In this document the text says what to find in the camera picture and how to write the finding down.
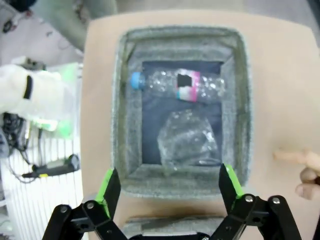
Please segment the cardboard surface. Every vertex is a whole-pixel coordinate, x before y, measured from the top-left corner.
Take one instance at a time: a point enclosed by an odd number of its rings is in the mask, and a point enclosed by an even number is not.
[[[303,166],[275,162],[276,148],[310,148],[320,142],[320,59],[311,29],[236,12],[170,10],[137,12],[93,21],[85,46],[81,102],[81,168],[83,195],[98,191],[111,158],[112,76],[121,34],[148,25],[231,26],[245,37],[253,73],[254,157],[249,187],[263,199],[283,195],[302,239],[312,239],[320,203],[295,195]],[[137,216],[225,214],[222,202],[169,201],[121,195],[115,213],[120,226]],[[90,240],[98,239],[90,233]],[[248,228],[243,239],[262,239]]]

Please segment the person's leg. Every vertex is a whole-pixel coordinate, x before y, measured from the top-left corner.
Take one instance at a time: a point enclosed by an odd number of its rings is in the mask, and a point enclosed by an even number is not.
[[[37,0],[30,9],[51,24],[73,46],[84,51],[87,28],[73,10],[73,0]]]
[[[102,18],[108,15],[117,14],[116,0],[83,0],[88,8],[92,19]]]

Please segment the black square on label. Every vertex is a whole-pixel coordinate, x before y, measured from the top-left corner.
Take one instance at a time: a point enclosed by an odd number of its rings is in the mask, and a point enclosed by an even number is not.
[[[177,86],[178,88],[192,87],[192,78],[188,75],[178,74]]]

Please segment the finger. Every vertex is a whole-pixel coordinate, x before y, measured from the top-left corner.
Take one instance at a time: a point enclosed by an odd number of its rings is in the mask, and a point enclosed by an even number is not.
[[[310,150],[284,151],[277,150],[273,153],[275,160],[284,160],[291,163],[304,164],[313,169],[320,176],[320,156]]]
[[[300,173],[300,179],[304,184],[314,184],[317,177],[316,172],[308,167],[303,169]]]
[[[320,200],[320,186],[311,183],[302,183],[295,189],[296,194],[307,200]]]

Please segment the screw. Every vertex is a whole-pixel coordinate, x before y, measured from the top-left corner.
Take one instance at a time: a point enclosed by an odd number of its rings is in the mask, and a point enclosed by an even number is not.
[[[93,204],[93,202],[89,202],[87,205],[86,205],[86,207],[88,208],[88,209],[93,209],[94,208],[94,204]]]
[[[62,206],[62,207],[60,208],[60,211],[61,211],[63,214],[64,214],[67,210],[68,210],[68,209],[67,209],[66,206]]]
[[[272,202],[273,202],[274,204],[279,204],[279,203],[280,203],[280,199],[277,198],[277,197],[274,197],[274,198],[272,198]]]
[[[248,203],[252,203],[254,201],[254,198],[248,195],[248,196],[245,196],[245,201],[247,201]]]

